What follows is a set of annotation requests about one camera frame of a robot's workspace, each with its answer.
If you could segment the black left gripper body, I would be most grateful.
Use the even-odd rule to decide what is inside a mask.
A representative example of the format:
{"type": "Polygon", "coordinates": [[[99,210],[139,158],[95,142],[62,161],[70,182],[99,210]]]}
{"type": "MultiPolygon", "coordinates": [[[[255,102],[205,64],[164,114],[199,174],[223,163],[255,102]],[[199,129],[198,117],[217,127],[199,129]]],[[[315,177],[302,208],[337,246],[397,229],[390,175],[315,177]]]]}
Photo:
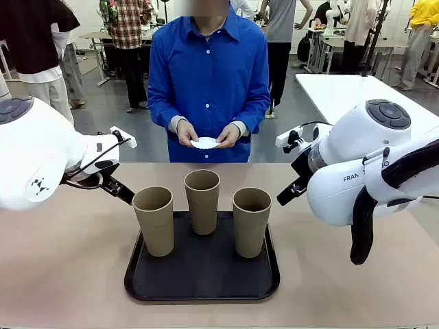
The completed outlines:
{"type": "Polygon", "coordinates": [[[107,171],[100,171],[97,176],[100,188],[107,193],[118,193],[121,190],[121,183],[107,171]]]}

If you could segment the tall brown paper cup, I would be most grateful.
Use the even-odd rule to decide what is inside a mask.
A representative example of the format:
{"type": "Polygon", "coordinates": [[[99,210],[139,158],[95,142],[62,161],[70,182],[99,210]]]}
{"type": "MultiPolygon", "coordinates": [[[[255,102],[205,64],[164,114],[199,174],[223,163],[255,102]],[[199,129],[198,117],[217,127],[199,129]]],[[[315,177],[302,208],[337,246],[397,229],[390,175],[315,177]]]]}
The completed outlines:
{"type": "Polygon", "coordinates": [[[164,257],[174,249],[172,192],[161,186],[139,191],[132,200],[137,220],[150,255],[164,257]]]}
{"type": "Polygon", "coordinates": [[[202,236],[213,233],[217,225],[220,177],[207,169],[192,171],[185,177],[185,191],[193,231],[202,236]]]}
{"type": "Polygon", "coordinates": [[[233,195],[235,249],[244,258],[261,253],[272,198],[262,189],[247,187],[233,195]]]}

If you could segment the white scalloped coaster stack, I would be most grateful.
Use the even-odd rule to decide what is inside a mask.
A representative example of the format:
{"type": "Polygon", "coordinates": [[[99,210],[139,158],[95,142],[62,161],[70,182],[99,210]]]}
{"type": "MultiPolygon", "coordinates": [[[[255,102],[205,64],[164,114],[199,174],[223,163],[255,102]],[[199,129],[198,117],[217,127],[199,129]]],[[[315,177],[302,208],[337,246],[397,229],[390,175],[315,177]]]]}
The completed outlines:
{"type": "Polygon", "coordinates": [[[219,143],[215,138],[199,137],[197,141],[191,140],[191,144],[196,149],[215,149],[219,143]]]}

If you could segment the person's right forearm blue sleeve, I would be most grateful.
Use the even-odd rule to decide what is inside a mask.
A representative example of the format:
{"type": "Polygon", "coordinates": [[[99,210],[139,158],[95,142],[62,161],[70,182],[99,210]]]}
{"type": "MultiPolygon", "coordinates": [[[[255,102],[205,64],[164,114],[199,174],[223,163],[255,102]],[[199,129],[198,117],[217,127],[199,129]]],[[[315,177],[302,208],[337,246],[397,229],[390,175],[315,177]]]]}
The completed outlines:
{"type": "Polygon", "coordinates": [[[176,134],[180,121],[187,120],[177,109],[167,102],[149,101],[148,106],[151,110],[153,122],[165,128],[168,132],[176,134]]]}

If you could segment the person's left forearm blue sleeve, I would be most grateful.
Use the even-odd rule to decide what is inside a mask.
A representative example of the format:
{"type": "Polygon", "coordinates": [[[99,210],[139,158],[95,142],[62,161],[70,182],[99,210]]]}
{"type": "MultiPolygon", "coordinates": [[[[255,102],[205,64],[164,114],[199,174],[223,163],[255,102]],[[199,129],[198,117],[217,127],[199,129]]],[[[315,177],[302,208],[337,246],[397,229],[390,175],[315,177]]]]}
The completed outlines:
{"type": "Polygon", "coordinates": [[[240,137],[249,137],[259,131],[259,124],[268,109],[266,101],[248,101],[242,110],[232,119],[231,123],[238,127],[240,137]]]}

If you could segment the person's left hand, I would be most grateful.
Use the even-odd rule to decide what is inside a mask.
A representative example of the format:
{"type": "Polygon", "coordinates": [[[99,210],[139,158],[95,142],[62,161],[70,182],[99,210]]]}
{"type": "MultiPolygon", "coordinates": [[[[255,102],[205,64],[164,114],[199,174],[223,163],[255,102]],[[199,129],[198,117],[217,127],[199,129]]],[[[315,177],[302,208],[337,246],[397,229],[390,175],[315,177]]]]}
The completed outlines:
{"type": "Polygon", "coordinates": [[[222,133],[217,137],[217,146],[215,148],[224,149],[234,147],[240,136],[241,132],[239,128],[234,123],[230,123],[222,130],[222,133]]]}

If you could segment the person's right hand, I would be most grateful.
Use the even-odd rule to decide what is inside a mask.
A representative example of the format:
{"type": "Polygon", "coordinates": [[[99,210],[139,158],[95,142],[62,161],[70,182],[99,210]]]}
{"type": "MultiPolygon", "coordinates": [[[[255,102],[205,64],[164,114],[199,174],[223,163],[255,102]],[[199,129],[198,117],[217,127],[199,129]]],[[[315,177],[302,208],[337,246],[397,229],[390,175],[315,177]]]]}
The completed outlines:
{"type": "Polygon", "coordinates": [[[192,141],[198,142],[199,138],[193,125],[185,119],[179,120],[177,124],[177,135],[181,145],[193,147],[192,141]]]}

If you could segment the white folding table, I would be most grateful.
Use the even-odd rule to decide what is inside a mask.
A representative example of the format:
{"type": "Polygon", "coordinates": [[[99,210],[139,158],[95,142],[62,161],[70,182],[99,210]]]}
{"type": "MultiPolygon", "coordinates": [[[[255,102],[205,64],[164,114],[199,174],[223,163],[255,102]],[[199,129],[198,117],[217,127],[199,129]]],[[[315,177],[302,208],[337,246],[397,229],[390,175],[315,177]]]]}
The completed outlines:
{"type": "Polygon", "coordinates": [[[402,106],[412,120],[412,136],[439,126],[439,117],[373,76],[297,74],[296,80],[330,124],[370,99],[385,99],[402,106]]]}

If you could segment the person in grey trousers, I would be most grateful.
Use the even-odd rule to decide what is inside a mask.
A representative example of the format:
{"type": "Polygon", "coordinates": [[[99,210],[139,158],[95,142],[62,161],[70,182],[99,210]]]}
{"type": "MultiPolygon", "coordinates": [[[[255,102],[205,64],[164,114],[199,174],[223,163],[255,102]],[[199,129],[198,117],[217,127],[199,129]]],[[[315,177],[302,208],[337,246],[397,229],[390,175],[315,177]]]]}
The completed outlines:
{"type": "Polygon", "coordinates": [[[59,32],[58,26],[54,24],[52,38],[58,52],[69,105],[73,110],[84,108],[86,98],[83,91],[83,79],[70,32],[59,32]]]}

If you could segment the black plastic tray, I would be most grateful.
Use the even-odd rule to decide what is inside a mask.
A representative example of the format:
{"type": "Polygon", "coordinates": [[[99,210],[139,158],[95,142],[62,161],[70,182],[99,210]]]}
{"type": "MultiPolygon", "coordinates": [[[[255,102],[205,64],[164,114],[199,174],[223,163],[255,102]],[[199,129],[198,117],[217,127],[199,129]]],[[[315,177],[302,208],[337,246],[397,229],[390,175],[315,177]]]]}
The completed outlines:
{"type": "Polygon", "coordinates": [[[280,272],[269,229],[261,253],[235,250],[233,214],[219,212],[214,233],[197,235],[187,211],[174,213],[174,249],[164,257],[147,251],[138,236],[126,269],[127,294],[141,302],[253,302],[278,289],[280,272]]]}

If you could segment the black hanging bag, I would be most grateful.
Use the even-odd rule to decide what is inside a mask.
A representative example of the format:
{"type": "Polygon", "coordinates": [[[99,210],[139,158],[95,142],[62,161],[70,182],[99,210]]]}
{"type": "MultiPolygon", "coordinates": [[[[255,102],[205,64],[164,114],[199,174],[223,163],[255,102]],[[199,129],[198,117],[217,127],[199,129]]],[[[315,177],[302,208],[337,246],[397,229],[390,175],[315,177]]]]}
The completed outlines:
{"type": "Polygon", "coordinates": [[[298,43],[298,47],[297,47],[298,60],[307,63],[309,59],[310,50],[311,50],[311,40],[308,37],[308,35],[305,35],[298,43]]]}

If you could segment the grey background work table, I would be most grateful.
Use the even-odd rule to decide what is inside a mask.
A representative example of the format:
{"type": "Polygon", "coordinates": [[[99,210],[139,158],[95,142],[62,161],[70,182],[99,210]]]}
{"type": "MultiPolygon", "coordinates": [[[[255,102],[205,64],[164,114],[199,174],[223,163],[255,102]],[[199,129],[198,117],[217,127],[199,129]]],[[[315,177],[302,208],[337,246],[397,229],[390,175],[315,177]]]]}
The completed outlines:
{"type": "MultiPolygon", "coordinates": [[[[142,31],[142,48],[150,48],[153,35],[155,32],[159,30],[158,27],[153,27],[150,30],[142,31]]],[[[84,35],[81,35],[80,38],[91,41],[91,47],[92,50],[95,53],[96,61],[97,61],[97,68],[99,69],[99,75],[100,75],[100,81],[96,83],[97,87],[101,87],[106,82],[111,80],[111,76],[108,76],[104,73],[104,62],[106,61],[106,55],[104,51],[104,46],[106,45],[103,43],[103,40],[110,40],[112,41],[112,38],[107,32],[90,32],[84,35]]]]}

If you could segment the person in grey t-shirt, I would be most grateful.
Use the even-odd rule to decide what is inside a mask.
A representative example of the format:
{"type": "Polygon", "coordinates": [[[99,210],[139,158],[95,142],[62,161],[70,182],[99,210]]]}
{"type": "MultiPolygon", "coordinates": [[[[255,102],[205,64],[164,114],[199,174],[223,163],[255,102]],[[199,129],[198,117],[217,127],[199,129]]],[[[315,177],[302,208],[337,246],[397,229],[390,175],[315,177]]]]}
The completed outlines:
{"type": "Polygon", "coordinates": [[[266,24],[265,35],[268,42],[268,66],[270,105],[265,116],[275,117],[274,108],[283,95],[289,53],[294,29],[302,29],[308,22],[313,7],[310,0],[262,0],[259,14],[266,24]],[[296,3],[301,2],[305,15],[300,23],[294,21],[296,3]]]}

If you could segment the person in beige clothes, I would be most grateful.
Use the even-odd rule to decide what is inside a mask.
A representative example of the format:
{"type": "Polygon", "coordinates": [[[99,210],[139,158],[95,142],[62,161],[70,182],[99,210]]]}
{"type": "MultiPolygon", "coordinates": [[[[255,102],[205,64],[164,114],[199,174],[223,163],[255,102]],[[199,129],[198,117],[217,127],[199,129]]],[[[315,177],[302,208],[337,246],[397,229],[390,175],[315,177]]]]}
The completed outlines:
{"type": "Polygon", "coordinates": [[[351,0],[350,17],[344,35],[341,74],[357,73],[370,41],[369,31],[374,27],[381,0],[351,0]]]}

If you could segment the person in plaid shirt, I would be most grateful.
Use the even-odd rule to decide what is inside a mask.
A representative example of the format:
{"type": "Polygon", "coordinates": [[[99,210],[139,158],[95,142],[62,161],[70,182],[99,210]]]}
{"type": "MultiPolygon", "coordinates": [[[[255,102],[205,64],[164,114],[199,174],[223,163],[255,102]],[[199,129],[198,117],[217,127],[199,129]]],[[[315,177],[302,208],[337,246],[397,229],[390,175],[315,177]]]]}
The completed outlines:
{"type": "Polygon", "coordinates": [[[142,26],[149,23],[154,7],[150,0],[99,0],[104,27],[121,56],[130,107],[128,113],[146,108],[147,94],[139,60],[142,26]]]}

